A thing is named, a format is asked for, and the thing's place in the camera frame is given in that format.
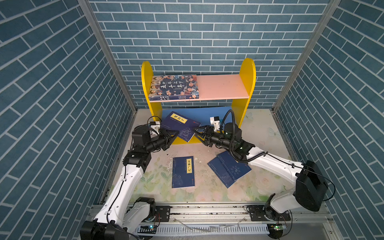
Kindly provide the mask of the colourful illustrated history book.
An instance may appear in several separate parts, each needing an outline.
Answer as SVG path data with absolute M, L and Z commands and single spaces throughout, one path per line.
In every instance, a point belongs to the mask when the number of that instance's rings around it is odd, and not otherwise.
M 149 91 L 150 101 L 199 99 L 196 75 L 153 76 Z

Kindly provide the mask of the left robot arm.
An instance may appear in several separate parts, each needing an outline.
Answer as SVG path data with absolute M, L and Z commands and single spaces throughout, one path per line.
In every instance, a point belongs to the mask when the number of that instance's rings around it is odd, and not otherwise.
M 177 130 L 163 127 L 155 130 L 149 124 L 133 130 L 131 148 L 123 159 L 118 183 L 94 219 L 83 223 L 80 230 L 82 240 L 139 239 L 134 231 L 142 221 L 155 217 L 156 202 L 153 198 L 140 197 L 131 210 L 127 207 L 151 161 L 151 154 L 167 150 L 178 134 Z

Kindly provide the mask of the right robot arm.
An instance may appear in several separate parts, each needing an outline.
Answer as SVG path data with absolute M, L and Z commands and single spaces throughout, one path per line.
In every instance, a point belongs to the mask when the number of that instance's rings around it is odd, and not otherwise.
M 267 170 L 294 185 L 269 196 L 263 207 L 267 219 L 276 221 L 283 213 L 300 207 L 312 212 L 320 210 L 329 187 L 316 163 L 294 162 L 263 151 L 243 140 L 242 130 L 233 123 L 225 124 L 219 131 L 214 126 L 203 126 L 194 128 L 194 132 L 205 146 L 225 149 L 237 162 Z

